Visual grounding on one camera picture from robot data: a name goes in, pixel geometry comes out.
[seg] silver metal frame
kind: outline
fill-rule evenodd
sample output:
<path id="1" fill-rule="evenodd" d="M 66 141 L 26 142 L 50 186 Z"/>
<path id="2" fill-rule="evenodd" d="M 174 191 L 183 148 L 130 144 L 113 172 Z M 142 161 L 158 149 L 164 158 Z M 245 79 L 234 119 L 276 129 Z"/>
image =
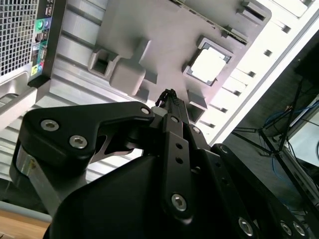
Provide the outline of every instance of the silver metal frame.
<path id="1" fill-rule="evenodd" d="M 21 71 L 18 74 L 14 71 L 9 77 L 11 78 L 7 78 L 0 84 L 0 99 L 8 95 L 16 97 L 0 108 L 0 131 L 30 110 L 49 91 L 50 87 L 50 81 L 39 88 L 28 86 L 28 71 Z"/>

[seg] hole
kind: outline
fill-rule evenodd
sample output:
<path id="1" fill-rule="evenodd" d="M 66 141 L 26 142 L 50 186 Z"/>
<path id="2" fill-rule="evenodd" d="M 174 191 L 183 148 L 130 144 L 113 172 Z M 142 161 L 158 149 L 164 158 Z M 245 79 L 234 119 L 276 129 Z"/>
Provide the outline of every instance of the hole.
<path id="1" fill-rule="evenodd" d="M 264 54 L 266 55 L 266 56 L 271 56 L 271 54 L 273 54 L 270 50 L 266 50 L 265 52 L 264 52 Z"/>
<path id="2" fill-rule="evenodd" d="M 179 149 L 183 149 L 183 146 L 181 146 L 179 143 L 176 144 L 176 147 Z"/>
<path id="3" fill-rule="evenodd" d="M 83 140 L 81 140 L 80 138 L 74 139 L 74 142 L 78 144 L 83 144 Z"/>
<path id="4" fill-rule="evenodd" d="M 282 28 L 282 30 L 283 30 L 284 33 L 289 33 L 290 30 L 291 30 L 291 28 L 285 25 L 285 26 Z"/>
<path id="5" fill-rule="evenodd" d="M 227 181 L 227 179 L 222 178 L 222 179 L 221 179 L 221 181 L 222 181 L 225 185 L 228 185 L 228 181 Z"/>
<path id="6" fill-rule="evenodd" d="M 249 11 L 251 14 L 253 14 L 255 17 L 257 17 L 260 20 L 265 20 L 265 17 L 262 16 L 260 13 L 254 11 L 253 9 L 251 9 L 250 7 L 246 7 L 246 10 Z"/>
<path id="7" fill-rule="evenodd" d="M 176 162 L 179 163 L 179 164 L 183 164 L 183 160 L 181 158 L 175 158 Z"/>
<path id="8" fill-rule="evenodd" d="M 254 78 L 254 77 L 255 77 L 255 75 L 256 75 L 256 73 L 255 73 L 255 72 L 250 71 L 250 72 L 248 73 L 248 75 L 249 75 L 250 77 Z"/>

